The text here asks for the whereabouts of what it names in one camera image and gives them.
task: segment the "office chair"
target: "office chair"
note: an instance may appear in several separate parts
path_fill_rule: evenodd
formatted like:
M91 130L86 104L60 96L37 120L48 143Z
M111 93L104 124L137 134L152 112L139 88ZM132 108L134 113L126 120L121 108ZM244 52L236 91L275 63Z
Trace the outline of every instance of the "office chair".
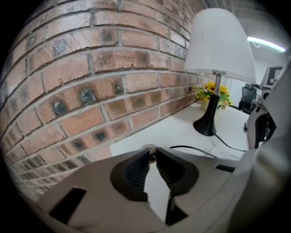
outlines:
M256 89L252 87L253 89L243 87L241 89L242 95L241 95L241 101L239 103L239 109L247 114L251 114L253 108L251 106L251 103L253 99L256 98Z

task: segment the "black cable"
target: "black cable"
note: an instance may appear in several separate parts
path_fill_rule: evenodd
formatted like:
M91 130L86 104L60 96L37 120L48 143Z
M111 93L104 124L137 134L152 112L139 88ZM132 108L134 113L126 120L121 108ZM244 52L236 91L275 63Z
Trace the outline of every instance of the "black cable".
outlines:
M233 147L230 147L229 145L227 145L220 137L218 137L215 133L213 133L224 145L226 145L227 147L231 148L231 149L234 149L234 150L237 150L237 151L243 151L243 152L246 152L244 150L240 150L240 149L236 149L236 148L233 148Z
M184 147L184 148L194 149L194 150L200 151L200 152L202 152L202 153L205 153L206 155L212 156L212 157L214 157L214 158L218 158L218 157L216 157L216 156L214 156L214 155L211 155L210 153L208 153L208 152L206 152L206 151L203 151L203 150L201 150L201 149L198 149L198 148L196 148L196 147L190 147L190 146L173 146L173 147L170 147L170 149L179 148L179 147Z

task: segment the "white desk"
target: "white desk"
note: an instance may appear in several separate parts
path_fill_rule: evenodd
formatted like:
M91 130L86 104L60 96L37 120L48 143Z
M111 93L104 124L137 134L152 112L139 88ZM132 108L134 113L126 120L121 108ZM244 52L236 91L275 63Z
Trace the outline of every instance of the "white desk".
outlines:
M244 152L230 149L215 136L203 136L193 128L193 121L199 119L203 114L200 105L194 103L176 114L112 144L110 146L112 156L139 150L146 144L154 144L158 147L192 146L220 158L240 159ZM215 116L216 134L229 146L247 150L247 138L243 126L248 117L249 115L241 111L227 107ZM177 148L176 150L205 156L204 153L188 148ZM146 177L145 192L148 193L151 208L161 219L165 219L169 189L161 178L155 163L151 164Z

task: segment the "sunflower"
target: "sunflower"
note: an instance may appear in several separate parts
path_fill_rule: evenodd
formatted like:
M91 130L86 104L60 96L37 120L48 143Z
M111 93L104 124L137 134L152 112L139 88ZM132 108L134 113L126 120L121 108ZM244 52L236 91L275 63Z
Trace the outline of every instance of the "sunflower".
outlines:
M207 84L203 85L206 89L208 89L211 92L214 92L215 89L215 82L209 81Z
M226 86L221 86L220 87L220 94L229 95L228 88Z

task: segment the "ceiling light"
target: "ceiling light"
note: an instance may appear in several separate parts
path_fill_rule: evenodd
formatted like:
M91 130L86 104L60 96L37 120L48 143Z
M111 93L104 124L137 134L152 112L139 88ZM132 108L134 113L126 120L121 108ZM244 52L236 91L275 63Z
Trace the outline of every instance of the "ceiling light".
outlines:
M286 49L284 49L284 48L282 48L282 47L280 47L280 46L278 46L278 45L275 45L275 44L273 44L273 43L271 43L271 42L264 41L264 40L261 40L261 39L255 38L255 37L250 37L250 36L249 36L249 37L247 38L247 40L248 40L248 41L252 41L252 42L256 42L256 43L260 43L260 44L262 44L262 45L269 46L269 47L271 47L271 48L274 48L274 49L279 50L280 52L285 52L285 51L286 51Z

